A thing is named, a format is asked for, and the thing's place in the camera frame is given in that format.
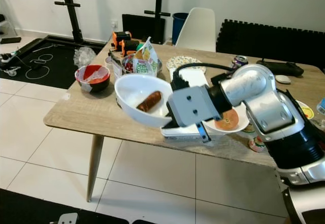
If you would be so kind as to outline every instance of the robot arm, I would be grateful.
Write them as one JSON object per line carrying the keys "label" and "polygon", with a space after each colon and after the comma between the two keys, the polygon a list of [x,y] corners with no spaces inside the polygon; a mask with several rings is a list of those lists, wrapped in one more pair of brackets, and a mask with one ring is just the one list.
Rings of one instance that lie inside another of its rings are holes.
{"label": "robot arm", "polygon": [[[223,112],[244,103],[251,124],[277,164],[281,181],[293,187],[309,184],[309,190],[303,191],[304,194],[297,188],[284,193],[285,201],[289,199],[285,202],[289,213],[290,209],[296,210],[290,215],[291,220],[295,216],[300,221],[295,223],[306,223],[302,210],[321,209],[324,214],[325,156],[318,144],[324,139],[292,96],[277,91],[274,75],[269,69],[261,65],[245,65],[237,69],[232,78],[218,81],[212,87],[177,90],[172,87],[174,92],[167,107],[173,121],[179,126],[196,124],[203,142],[209,141],[210,137],[202,121],[220,120]],[[304,205],[302,196],[306,200],[306,193],[313,193],[320,200],[309,200],[310,203]]]}

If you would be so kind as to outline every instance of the white chair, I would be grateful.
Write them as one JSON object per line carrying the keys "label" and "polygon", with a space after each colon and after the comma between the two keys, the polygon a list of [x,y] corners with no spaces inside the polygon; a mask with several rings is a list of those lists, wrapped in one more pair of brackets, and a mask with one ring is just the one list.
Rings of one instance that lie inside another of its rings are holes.
{"label": "white chair", "polygon": [[214,11],[193,8],[184,22],[175,46],[215,52],[216,47]]}

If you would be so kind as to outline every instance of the table leg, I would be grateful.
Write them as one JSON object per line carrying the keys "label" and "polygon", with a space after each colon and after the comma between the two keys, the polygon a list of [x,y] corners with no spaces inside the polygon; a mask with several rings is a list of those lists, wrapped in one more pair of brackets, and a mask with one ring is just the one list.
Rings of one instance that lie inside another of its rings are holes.
{"label": "table leg", "polygon": [[91,155],[89,161],[87,201],[91,201],[93,187],[95,185],[98,166],[101,160],[104,136],[94,134],[92,136]]}

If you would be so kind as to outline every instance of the white tile floor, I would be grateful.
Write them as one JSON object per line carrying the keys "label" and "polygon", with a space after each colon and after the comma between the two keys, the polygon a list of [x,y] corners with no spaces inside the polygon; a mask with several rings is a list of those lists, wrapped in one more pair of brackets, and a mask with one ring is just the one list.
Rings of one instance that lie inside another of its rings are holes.
{"label": "white tile floor", "polygon": [[130,223],[284,222],[271,169],[110,138],[86,202],[91,136],[43,124],[64,93],[0,79],[1,188]]}

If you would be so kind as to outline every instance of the wooden table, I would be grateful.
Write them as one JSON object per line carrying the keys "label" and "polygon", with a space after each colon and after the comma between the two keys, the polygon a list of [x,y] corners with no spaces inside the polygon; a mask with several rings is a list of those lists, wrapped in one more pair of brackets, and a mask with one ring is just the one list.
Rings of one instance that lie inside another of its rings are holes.
{"label": "wooden table", "polygon": [[[108,56],[109,44],[103,48],[93,63],[104,64],[104,60]],[[163,62],[162,72],[158,76],[168,82],[170,82],[170,76],[166,68],[166,62],[173,56],[187,55],[195,57],[202,62],[217,63],[225,66],[228,66],[234,57],[233,54],[175,48],[168,45],[154,45],[154,49]],[[249,57],[248,59],[250,63],[258,61],[258,58],[254,57]],[[299,66],[305,70],[302,78],[291,77],[291,85],[277,83],[277,86],[282,90],[289,89],[297,100],[306,103],[316,113],[316,105],[325,95],[325,76],[316,67],[303,64]],[[223,71],[207,68],[207,80],[209,81],[211,77],[221,72]],[[67,94],[54,105],[44,118],[44,123],[47,126],[93,134],[87,201],[91,201],[104,137],[130,140],[275,167],[273,159],[266,150],[262,153],[255,153],[248,148],[249,135],[242,132],[215,137],[208,144],[203,144],[201,140],[180,141],[165,139],[161,135],[160,129],[151,128],[148,130],[148,127],[129,118],[117,106],[115,102],[113,73],[110,81],[107,89],[96,94],[89,94],[82,91],[79,84],[75,82],[69,88]]]}

